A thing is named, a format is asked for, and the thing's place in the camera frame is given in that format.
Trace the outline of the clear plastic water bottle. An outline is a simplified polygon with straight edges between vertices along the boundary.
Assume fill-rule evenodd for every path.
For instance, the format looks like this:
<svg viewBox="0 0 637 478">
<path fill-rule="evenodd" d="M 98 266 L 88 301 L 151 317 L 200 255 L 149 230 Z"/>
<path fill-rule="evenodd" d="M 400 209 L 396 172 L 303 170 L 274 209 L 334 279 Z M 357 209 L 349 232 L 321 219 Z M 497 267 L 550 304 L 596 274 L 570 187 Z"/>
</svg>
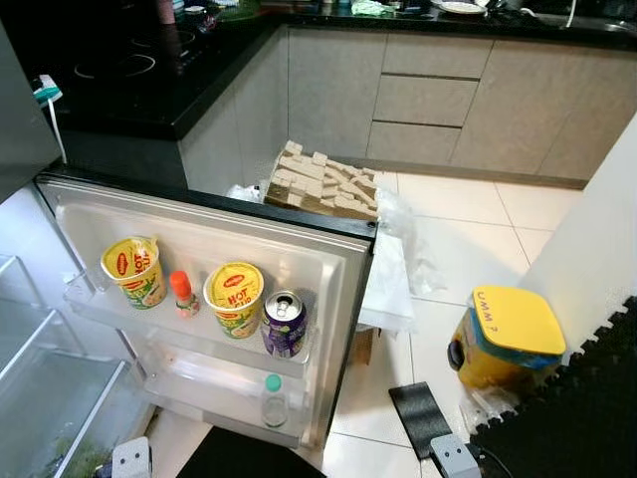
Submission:
<svg viewBox="0 0 637 478">
<path fill-rule="evenodd" d="M 283 380 L 276 373 L 268 374 L 264 379 L 264 391 L 261 395 L 261 420 L 270 428 L 282 427 L 290 417 L 290 405 L 283 392 Z"/>
</svg>

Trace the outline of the silver main fridge door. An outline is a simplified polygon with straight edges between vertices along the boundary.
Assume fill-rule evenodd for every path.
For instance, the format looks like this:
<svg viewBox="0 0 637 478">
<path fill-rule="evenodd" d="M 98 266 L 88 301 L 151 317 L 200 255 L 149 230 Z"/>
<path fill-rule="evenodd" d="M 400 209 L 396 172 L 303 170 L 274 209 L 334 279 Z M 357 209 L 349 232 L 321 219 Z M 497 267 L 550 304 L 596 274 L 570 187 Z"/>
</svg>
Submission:
<svg viewBox="0 0 637 478">
<path fill-rule="evenodd" d="M 187 273 L 197 299 L 204 299 L 205 279 L 229 263 L 215 240 L 231 240 L 240 233 L 237 222 L 247 218 L 231 197 L 63 165 L 38 173 L 33 183 L 93 286 L 82 299 L 73 299 L 74 309 L 123 333 L 147 400 L 288 449 L 323 450 L 355 327 L 324 331 L 307 322 L 300 354 L 273 357 L 260 333 L 228 337 L 208 305 L 186 320 L 168 293 L 158 306 L 133 309 L 101 268 L 101 254 L 114 242 L 154 238 L 163 272 Z M 279 428 L 261 420 L 264 379 L 270 373 L 282 378 L 290 405 L 290 417 Z"/>
</svg>

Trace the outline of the clear fridge crisper drawer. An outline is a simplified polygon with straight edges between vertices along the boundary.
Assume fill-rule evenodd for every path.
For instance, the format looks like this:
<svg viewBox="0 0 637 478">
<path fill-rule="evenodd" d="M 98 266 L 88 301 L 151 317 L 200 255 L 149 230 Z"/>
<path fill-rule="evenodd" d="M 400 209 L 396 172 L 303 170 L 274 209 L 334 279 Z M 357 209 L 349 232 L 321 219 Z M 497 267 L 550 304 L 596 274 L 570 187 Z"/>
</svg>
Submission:
<svg viewBox="0 0 637 478">
<path fill-rule="evenodd" d="M 0 478 L 60 478 L 82 443 L 114 449 L 149 411 L 130 363 L 37 351 L 0 385 Z"/>
</svg>

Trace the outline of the glass fridge shelf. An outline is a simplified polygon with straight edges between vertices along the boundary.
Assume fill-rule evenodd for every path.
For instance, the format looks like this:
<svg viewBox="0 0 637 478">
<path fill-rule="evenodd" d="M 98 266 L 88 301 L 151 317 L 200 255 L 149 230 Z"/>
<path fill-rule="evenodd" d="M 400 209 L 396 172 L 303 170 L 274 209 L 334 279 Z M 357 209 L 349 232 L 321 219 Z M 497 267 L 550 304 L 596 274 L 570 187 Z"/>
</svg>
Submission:
<svg viewBox="0 0 637 478">
<path fill-rule="evenodd" d="M 0 385 L 57 314 L 26 264 L 18 256 L 0 254 Z"/>
</svg>

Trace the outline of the yellow lidded storage tub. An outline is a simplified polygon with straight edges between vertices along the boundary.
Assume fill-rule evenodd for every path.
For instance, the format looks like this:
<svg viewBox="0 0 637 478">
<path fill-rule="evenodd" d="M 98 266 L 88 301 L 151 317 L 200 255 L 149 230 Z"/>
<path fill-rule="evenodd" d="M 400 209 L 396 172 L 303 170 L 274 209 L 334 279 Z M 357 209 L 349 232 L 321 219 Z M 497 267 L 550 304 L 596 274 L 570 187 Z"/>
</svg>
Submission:
<svg viewBox="0 0 637 478">
<path fill-rule="evenodd" d="M 567 343 L 547 300 L 522 288 L 475 287 L 446 347 L 451 369 L 467 388 L 533 388 L 560 364 Z"/>
</svg>

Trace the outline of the black puzzle foam mat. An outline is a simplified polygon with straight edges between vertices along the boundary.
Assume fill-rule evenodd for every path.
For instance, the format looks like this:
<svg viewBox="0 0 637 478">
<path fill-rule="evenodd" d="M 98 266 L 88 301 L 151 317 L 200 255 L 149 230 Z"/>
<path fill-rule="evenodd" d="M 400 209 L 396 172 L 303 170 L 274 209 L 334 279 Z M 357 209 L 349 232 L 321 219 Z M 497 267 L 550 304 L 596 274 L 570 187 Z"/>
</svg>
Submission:
<svg viewBox="0 0 637 478">
<path fill-rule="evenodd" d="M 636 310 L 629 297 L 515 411 L 478 427 L 484 478 L 637 477 Z"/>
</svg>

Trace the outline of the crumpled clear plastic wrap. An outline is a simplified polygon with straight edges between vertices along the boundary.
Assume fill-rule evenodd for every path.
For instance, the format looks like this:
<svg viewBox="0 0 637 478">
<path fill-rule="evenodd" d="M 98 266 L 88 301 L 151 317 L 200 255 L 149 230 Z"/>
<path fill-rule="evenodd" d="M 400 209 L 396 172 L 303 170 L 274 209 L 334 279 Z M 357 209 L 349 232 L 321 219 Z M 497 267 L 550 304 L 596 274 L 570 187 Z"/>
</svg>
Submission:
<svg viewBox="0 0 637 478">
<path fill-rule="evenodd" d="M 468 434 L 477 434 L 479 426 L 490 426 L 501 422 L 505 411 L 515 411 L 522 401 L 517 394 L 506 388 L 491 386 L 486 388 L 461 387 L 461 419 Z"/>
</svg>

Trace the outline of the grey kitchen cabinet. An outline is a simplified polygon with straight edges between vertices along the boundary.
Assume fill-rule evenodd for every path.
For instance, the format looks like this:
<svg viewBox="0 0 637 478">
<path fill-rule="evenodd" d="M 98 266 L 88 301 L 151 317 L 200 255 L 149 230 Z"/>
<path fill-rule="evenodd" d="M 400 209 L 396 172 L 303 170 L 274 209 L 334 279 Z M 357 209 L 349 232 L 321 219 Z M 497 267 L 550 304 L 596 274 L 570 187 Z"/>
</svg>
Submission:
<svg viewBox="0 0 637 478">
<path fill-rule="evenodd" d="M 581 188 L 636 81 L 632 51 L 284 27 L 167 147 L 205 192 L 264 178 L 286 140 L 382 171 Z"/>
</svg>

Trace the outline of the black flat floor pad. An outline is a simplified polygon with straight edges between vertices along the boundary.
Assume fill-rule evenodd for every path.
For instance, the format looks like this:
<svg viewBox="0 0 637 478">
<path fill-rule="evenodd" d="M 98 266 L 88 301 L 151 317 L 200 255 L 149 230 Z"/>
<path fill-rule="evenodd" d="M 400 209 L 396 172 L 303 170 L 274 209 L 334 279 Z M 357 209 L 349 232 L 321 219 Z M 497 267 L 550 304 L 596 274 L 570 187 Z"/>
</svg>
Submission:
<svg viewBox="0 0 637 478">
<path fill-rule="evenodd" d="M 427 382 L 390 388 L 388 396 L 394 404 L 408 441 L 420 460 L 433 458 L 433 438 L 452 433 L 446 415 L 437 404 Z"/>
</svg>

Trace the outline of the white plate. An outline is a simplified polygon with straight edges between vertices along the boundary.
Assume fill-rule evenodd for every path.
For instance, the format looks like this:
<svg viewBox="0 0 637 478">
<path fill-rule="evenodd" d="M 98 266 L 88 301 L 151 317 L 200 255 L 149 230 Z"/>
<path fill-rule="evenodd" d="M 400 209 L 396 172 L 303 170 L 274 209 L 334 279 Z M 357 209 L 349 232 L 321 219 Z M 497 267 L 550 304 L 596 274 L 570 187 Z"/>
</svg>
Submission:
<svg viewBox="0 0 637 478">
<path fill-rule="evenodd" d="M 443 12 L 461 15 L 486 15 L 486 0 L 431 0 Z"/>
</svg>

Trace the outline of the brown cardboard box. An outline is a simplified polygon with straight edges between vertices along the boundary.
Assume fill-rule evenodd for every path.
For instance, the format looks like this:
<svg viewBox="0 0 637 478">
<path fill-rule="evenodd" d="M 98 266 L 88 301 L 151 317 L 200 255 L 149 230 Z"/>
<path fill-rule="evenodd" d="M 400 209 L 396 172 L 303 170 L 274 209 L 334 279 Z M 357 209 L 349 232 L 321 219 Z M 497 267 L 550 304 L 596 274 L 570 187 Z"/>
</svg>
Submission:
<svg viewBox="0 0 637 478">
<path fill-rule="evenodd" d="M 355 331 L 347 350 L 347 364 L 370 364 L 370 356 L 372 356 L 377 336 L 377 328 L 359 328 Z"/>
</svg>

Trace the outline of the green cloth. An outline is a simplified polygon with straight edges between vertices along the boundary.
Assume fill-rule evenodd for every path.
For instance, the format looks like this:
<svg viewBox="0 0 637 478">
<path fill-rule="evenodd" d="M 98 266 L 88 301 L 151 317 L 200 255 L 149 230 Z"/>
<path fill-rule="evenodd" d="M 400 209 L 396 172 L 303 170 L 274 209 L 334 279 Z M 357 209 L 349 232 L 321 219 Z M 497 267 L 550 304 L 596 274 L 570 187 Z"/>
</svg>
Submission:
<svg viewBox="0 0 637 478">
<path fill-rule="evenodd" d="M 351 0 L 349 10 L 354 17 L 392 18 L 396 15 L 394 5 L 379 0 Z"/>
</svg>

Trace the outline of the purple drink can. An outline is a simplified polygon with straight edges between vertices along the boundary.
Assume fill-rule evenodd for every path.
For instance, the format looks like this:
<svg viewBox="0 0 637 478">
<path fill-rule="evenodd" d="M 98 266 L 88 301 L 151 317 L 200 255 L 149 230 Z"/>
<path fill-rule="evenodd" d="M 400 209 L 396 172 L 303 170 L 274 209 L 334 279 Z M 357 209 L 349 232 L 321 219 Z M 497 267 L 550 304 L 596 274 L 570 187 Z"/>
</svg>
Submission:
<svg viewBox="0 0 637 478">
<path fill-rule="evenodd" d="M 261 334 L 265 350 L 278 359 L 298 356 L 307 331 L 305 302 L 292 291 L 279 291 L 263 304 Z"/>
</svg>

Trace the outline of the yellow noodle cup hot print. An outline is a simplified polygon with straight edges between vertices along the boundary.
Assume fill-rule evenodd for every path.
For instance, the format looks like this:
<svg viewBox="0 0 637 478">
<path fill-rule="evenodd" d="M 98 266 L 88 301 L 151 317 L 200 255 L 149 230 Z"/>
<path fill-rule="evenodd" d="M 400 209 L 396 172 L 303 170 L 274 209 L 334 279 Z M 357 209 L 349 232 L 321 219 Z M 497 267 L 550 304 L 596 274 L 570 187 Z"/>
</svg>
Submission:
<svg viewBox="0 0 637 478">
<path fill-rule="evenodd" d="M 245 339 L 258 331 L 264 275 L 246 261 L 229 261 L 205 279 L 204 299 L 224 333 Z"/>
</svg>

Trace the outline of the small orange capped bottle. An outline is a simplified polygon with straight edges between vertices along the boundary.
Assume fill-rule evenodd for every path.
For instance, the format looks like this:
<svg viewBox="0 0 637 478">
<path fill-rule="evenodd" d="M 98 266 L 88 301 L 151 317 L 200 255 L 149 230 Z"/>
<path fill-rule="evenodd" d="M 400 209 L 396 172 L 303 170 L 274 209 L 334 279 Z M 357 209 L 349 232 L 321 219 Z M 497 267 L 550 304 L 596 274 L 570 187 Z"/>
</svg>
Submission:
<svg viewBox="0 0 637 478">
<path fill-rule="evenodd" d="M 174 295 L 174 305 L 177 313 L 183 319 L 194 319 L 199 313 L 200 302 L 195 295 L 194 287 L 188 275 L 183 270 L 176 270 L 169 274 L 169 283 Z"/>
</svg>

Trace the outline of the yellow noodle cup crumpled lid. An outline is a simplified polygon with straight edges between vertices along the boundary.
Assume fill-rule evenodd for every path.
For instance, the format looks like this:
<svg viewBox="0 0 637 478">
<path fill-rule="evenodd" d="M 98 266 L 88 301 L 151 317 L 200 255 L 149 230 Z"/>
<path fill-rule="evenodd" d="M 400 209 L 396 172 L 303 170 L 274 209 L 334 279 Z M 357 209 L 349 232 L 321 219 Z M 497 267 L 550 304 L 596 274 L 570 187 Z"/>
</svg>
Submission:
<svg viewBox="0 0 637 478">
<path fill-rule="evenodd" d="M 124 237 L 102 252 L 100 263 L 133 309 L 149 310 L 162 304 L 165 278 L 154 238 Z"/>
</svg>

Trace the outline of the black kitchen countertop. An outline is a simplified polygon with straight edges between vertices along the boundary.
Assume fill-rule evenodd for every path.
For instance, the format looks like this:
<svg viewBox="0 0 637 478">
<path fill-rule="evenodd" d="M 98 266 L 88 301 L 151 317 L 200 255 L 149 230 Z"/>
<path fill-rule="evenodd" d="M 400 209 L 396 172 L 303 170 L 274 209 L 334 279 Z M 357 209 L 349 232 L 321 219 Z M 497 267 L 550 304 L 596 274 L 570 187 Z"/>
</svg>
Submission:
<svg viewBox="0 0 637 478">
<path fill-rule="evenodd" d="M 447 13 L 429 0 L 381 15 L 319 0 L 0 0 L 0 27 L 24 72 L 47 74 L 64 92 L 63 128 L 144 139 L 191 131 L 282 26 L 637 45 L 632 20 L 505 6 Z"/>
</svg>

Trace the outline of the green vegetables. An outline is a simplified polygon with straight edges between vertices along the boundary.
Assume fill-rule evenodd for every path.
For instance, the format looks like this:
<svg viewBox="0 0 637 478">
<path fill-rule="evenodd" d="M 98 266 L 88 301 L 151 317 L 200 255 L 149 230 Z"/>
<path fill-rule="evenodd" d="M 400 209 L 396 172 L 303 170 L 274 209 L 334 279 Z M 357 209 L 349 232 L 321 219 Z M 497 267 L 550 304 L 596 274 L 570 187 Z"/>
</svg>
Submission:
<svg viewBox="0 0 637 478">
<path fill-rule="evenodd" d="M 112 458 L 110 447 L 99 446 L 98 443 L 82 443 L 70 455 L 67 468 L 60 478 L 93 478 L 100 466 L 108 465 Z"/>
</svg>

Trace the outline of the white teal power plug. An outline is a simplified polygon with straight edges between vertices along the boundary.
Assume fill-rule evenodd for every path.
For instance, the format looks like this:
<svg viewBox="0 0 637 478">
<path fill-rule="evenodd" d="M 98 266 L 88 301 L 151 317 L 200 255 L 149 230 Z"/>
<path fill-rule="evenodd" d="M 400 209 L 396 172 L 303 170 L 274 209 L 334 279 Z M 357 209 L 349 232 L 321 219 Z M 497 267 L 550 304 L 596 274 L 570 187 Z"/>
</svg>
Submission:
<svg viewBox="0 0 637 478">
<path fill-rule="evenodd" d="M 38 76 L 33 84 L 36 86 L 35 91 L 33 91 L 35 101 L 49 115 L 52 132 L 54 133 L 55 141 L 58 142 L 60 160 L 62 163 L 68 163 L 67 150 L 61 137 L 58 113 L 56 113 L 56 101 L 63 96 L 63 92 L 50 76 Z"/>
</svg>

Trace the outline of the silver freezer door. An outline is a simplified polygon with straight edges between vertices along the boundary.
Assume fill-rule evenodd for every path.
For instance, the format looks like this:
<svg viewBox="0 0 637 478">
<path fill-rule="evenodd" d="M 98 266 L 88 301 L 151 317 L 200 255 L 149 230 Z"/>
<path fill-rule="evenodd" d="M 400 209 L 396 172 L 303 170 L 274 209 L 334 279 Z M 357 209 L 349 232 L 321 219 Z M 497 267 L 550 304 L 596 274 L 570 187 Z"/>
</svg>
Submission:
<svg viewBox="0 0 637 478">
<path fill-rule="evenodd" d="M 0 204 L 60 158 L 58 142 L 0 22 Z"/>
</svg>

